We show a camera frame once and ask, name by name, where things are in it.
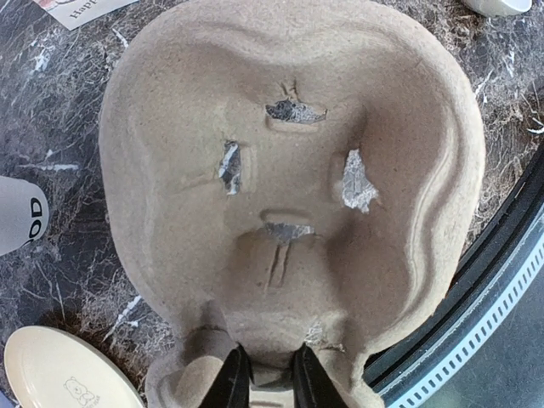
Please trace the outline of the brown pulp cup carrier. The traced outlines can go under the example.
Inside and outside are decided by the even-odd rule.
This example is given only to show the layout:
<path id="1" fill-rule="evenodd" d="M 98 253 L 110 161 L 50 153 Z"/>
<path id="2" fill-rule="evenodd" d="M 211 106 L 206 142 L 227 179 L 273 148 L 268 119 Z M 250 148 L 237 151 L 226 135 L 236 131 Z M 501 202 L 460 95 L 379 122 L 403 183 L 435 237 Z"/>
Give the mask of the brown pulp cup carrier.
<path id="1" fill-rule="evenodd" d="M 151 407 L 196 407 L 229 352 L 290 407 L 309 346 L 342 405 L 445 297 L 485 170 L 470 81 L 372 1 L 190 1 L 131 41 L 99 153 L 118 257 L 176 347 Z"/>

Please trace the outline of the white cream bear paper bag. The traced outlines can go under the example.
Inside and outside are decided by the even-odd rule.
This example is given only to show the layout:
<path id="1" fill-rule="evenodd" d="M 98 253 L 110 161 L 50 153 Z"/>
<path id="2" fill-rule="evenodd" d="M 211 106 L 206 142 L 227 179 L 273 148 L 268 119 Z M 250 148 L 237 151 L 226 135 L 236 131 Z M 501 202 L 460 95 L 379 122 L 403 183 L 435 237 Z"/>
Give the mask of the white cream bear paper bag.
<path id="1" fill-rule="evenodd" d="M 38 0 L 36 4 L 71 31 L 136 2 L 137 0 Z"/>

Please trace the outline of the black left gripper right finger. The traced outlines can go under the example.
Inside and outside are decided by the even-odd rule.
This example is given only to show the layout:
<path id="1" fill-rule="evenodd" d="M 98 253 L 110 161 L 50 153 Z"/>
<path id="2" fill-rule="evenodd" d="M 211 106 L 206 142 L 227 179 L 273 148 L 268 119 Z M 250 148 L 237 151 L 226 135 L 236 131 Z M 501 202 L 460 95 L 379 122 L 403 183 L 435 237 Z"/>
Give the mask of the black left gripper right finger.
<path id="1" fill-rule="evenodd" d="M 295 407 L 347 407 L 314 351 L 305 343 L 294 354 L 292 374 Z"/>

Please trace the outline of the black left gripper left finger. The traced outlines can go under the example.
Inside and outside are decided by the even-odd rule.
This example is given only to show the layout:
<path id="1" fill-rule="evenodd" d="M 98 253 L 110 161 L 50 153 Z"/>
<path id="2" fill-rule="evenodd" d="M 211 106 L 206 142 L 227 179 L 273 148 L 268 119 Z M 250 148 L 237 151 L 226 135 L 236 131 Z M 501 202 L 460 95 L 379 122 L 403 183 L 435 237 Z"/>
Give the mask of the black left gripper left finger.
<path id="1" fill-rule="evenodd" d="M 239 344 L 224 361 L 200 408 L 248 408 L 250 397 L 251 363 L 247 352 Z"/>

